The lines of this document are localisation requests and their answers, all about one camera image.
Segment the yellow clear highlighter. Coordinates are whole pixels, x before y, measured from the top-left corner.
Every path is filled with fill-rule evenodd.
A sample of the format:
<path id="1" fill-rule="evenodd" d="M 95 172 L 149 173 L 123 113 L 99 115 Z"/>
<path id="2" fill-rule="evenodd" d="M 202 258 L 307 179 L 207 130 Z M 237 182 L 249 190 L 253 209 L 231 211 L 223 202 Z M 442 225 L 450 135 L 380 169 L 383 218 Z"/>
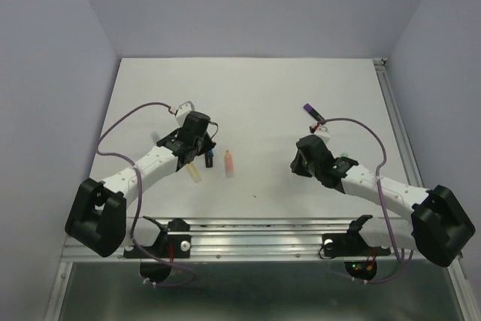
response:
<path id="1" fill-rule="evenodd" d="M 189 173 L 189 176 L 192 178 L 192 180 L 195 182 L 195 183 L 200 183 L 202 181 L 201 179 L 201 175 L 199 174 L 197 168 L 195 167 L 194 164 L 192 163 L 189 163 L 187 166 L 186 166 L 186 170 L 188 171 Z"/>

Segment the blue cap black highlighter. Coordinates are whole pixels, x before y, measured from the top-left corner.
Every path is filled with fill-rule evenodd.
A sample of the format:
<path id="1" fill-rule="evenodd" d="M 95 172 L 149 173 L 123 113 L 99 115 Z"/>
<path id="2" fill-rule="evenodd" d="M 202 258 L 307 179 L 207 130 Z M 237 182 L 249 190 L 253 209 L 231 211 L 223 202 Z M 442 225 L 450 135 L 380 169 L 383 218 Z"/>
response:
<path id="1" fill-rule="evenodd" d="M 213 151 L 209 150 L 204 154 L 205 160 L 205 167 L 212 168 L 213 167 Z"/>

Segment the peach clear highlighter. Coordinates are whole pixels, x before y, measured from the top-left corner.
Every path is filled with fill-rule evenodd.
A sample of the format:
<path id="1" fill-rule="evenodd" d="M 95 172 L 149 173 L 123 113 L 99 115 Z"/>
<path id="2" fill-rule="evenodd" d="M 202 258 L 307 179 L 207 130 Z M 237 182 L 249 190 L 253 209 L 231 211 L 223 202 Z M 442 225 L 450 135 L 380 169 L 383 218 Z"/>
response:
<path id="1" fill-rule="evenodd" d="M 225 163 L 225 176 L 227 178 L 233 177 L 234 176 L 234 159 L 233 159 L 233 155 L 228 150 L 226 150 L 225 152 L 224 163 Z"/>

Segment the mint green clear highlighter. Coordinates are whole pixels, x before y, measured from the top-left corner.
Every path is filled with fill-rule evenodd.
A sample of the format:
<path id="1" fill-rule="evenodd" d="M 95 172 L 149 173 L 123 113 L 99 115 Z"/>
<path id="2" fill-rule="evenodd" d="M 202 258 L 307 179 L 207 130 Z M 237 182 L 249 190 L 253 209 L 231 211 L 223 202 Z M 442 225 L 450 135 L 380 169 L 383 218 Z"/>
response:
<path id="1" fill-rule="evenodd" d="M 159 135 L 156 132 L 152 132 L 150 136 L 154 142 L 157 142 L 159 139 Z"/>

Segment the purple cap black highlighter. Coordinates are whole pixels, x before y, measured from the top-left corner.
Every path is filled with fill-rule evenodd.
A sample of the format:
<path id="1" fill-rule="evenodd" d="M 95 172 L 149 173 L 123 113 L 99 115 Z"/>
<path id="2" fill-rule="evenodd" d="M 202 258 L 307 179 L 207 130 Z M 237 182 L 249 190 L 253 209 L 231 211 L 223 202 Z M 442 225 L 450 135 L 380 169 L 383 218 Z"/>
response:
<path id="1" fill-rule="evenodd" d="M 303 109 L 318 123 L 324 123 L 325 118 L 310 104 L 306 103 Z"/>

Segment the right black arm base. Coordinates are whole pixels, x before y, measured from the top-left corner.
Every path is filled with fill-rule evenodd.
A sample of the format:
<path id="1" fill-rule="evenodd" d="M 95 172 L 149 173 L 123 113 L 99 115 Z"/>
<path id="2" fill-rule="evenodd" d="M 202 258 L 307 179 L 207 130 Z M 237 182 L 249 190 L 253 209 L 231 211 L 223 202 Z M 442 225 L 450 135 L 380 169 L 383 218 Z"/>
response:
<path id="1" fill-rule="evenodd" d="M 377 257 L 391 255 L 389 248 L 368 246 L 361 237 L 362 226 L 372 219 L 372 216 L 363 215 L 352 221 L 344 233 L 324 234 L 318 251 L 319 258 L 330 260 L 337 257 L 358 257 L 357 261 L 344 262 L 347 274 L 355 280 L 366 283 L 372 281 L 377 275 Z"/>

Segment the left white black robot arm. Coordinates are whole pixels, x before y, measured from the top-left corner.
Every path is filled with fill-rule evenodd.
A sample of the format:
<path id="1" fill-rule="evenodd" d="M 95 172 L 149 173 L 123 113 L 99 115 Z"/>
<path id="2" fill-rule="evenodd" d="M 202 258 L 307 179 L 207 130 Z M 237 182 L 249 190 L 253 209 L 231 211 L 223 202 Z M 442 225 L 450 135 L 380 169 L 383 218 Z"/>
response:
<path id="1" fill-rule="evenodd" d="M 127 241 L 127 209 L 138 195 L 215 147 L 207 132 L 208 115 L 189 111 L 180 125 L 145 156 L 100 181 L 83 181 L 74 197 L 65 233 L 107 257 Z"/>

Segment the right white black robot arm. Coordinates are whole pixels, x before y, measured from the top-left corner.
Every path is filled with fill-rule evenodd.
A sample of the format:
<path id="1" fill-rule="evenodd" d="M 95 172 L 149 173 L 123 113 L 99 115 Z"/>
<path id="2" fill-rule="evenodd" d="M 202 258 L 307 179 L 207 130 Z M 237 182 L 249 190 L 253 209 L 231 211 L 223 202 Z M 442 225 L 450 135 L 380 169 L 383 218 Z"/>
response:
<path id="1" fill-rule="evenodd" d="M 317 135 L 296 143 L 291 170 L 313 177 L 325 188 L 371 201 L 396 218 L 362 215 L 349 224 L 343 235 L 335 235 L 326 255 L 361 256 L 373 248 L 398 248 L 421 253 L 428 261 L 447 267 L 474 236 L 469 216 L 447 187 L 433 189 L 410 186 L 377 176 L 354 159 L 334 157 Z"/>

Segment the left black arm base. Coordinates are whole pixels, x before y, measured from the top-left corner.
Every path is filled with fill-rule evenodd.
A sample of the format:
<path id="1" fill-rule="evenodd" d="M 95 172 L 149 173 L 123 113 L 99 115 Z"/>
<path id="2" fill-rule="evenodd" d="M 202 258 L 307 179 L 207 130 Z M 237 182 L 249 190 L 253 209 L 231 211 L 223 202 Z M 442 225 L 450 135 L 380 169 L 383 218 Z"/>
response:
<path id="1" fill-rule="evenodd" d="M 141 217 L 135 225 L 136 241 L 149 254 L 163 259 L 188 259 L 192 236 L 191 225 L 176 218 L 161 224 L 152 217 Z"/>

